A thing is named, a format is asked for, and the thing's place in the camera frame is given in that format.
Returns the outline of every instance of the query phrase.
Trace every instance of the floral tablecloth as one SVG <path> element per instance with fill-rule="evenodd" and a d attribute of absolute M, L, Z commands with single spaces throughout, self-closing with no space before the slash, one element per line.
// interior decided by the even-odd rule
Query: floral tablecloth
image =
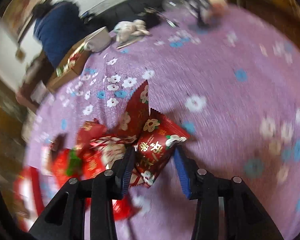
<path fill-rule="evenodd" d="M 68 133 L 65 146 L 73 147 L 85 120 L 112 128 L 148 79 L 149 96 L 141 100 L 191 133 L 188 156 L 216 176 L 242 177 L 284 238 L 293 239 L 300 232 L 300 52 L 238 8 L 209 31 L 197 30 L 188 12 L 167 16 L 179 28 L 163 22 L 124 49 L 112 44 L 92 54 L 80 77 L 45 99 L 26 164 L 40 168 L 41 146 L 59 133 Z M 182 194 L 172 160 L 150 189 L 130 193 L 141 212 L 129 230 L 127 221 L 117 222 L 119 239 L 190 239 L 196 201 Z"/>

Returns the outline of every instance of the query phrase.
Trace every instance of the metal pin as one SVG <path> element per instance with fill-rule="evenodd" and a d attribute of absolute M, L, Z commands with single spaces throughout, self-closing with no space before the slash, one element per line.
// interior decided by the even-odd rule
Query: metal pin
<path fill-rule="evenodd" d="M 206 175 L 206 174 L 207 174 L 207 171 L 206 171 L 205 169 L 198 169 L 198 170 L 197 170 L 197 173 L 198 173 L 199 175 Z"/>
<path fill-rule="evenodd" d="M 71 179 L 69 179 L 69 183 L 70 183 L 71 185 L 76 184 L 77 182 L 78 182 L 78 180 L 77 180 L 76 178 L 71 178 Z"/>
<path fill-rule="evenodd" d="M 233 177 L 232 179 L 235 183 L 241 183 L 242 179 L 240 177 Z"/>
<path fill-rule="evenodd" d="M 112 170 L 106 170 L 105 172 L 104 172 L 104 175 L 105 176 L 111 176 L 113 174 L 113 171 Z"/>

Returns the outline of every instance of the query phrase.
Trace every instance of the purple tablecloth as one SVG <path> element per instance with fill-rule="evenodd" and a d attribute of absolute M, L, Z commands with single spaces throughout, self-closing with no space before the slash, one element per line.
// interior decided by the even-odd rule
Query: purple tablecloth
<path fill-rule="evenodd" d="M 80 77 L 45 99 L 26 163 L 40 168 L 42 144 L 59 133 L 67 132 L 65 146 L 73 147 L 85 120 L 112 128 L 148 79 L 149 106 L 192 134 L 188 156 L 216 176 L 242 177 L 284 238 L 293 239 L 300 231 L 300 52 L 238 8 L 208 32 L 193 30 L 187 12 L 168 17 L 180 28 L 162 23 L 124 49 L 113 44 L 92 54 Z M 130 221 L 136 239 L 190 239 L 196 201 L 182 194 L 172 161 L 150 189 L 130 192 L 142 207 Z M 131 239 L 125 223 L 117 223 L 119 239 Z"/>

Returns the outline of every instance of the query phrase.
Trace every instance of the cardboard box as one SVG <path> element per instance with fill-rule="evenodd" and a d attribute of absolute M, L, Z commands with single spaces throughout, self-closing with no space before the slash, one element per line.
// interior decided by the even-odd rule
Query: cardboard box
<path fill-rule="evenodd" d="M 68 58 L 71 56 L 71 54 L 84 42 L 85 38 L 83 38 L 81 41 L 74 44 L 71 49 L 68 51 L 68 53 L 64 56 L 64 58 L 61 60 L 59 66 L 64 66 L 68 63 Z M 88 60 L 91 52 L 84 50 L 80 57 L 78 58 L 75 65 L 68 69 L 66 72 L 62 74 L 62 76 L 58 77 L 56 74 L 56 71 L 53 72 L 50 80 L 48 81 L 46 88 L 54 94 L 61 86 L 65 85 L 72 79 L 76 78 L 82 73 L 82 70 L 84 68 L 84 65 L 86 61 Z"/>

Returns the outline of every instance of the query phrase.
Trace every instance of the blue garment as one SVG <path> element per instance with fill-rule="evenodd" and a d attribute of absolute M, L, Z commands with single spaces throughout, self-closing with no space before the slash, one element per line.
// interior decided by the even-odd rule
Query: blue garment
<path fill-rule="evenodd" d="M 79 18 L 77 5 L 63 1 L 54 4 L 51 11 L 36 20 L 33 34 L 41 41 L 43 51 L 56 68 L 69 49 L 89 31 Z"/>

